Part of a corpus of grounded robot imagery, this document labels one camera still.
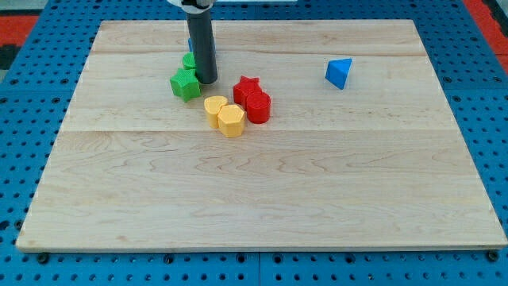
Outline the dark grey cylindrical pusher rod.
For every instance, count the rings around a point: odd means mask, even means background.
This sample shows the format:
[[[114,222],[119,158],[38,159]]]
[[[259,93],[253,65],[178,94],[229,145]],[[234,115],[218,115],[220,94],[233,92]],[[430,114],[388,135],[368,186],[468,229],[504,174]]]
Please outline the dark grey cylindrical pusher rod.
[[[188,14],[187,26],[197,79],[203,84],[214,83],[217,81],[217,61],[210,10]]]

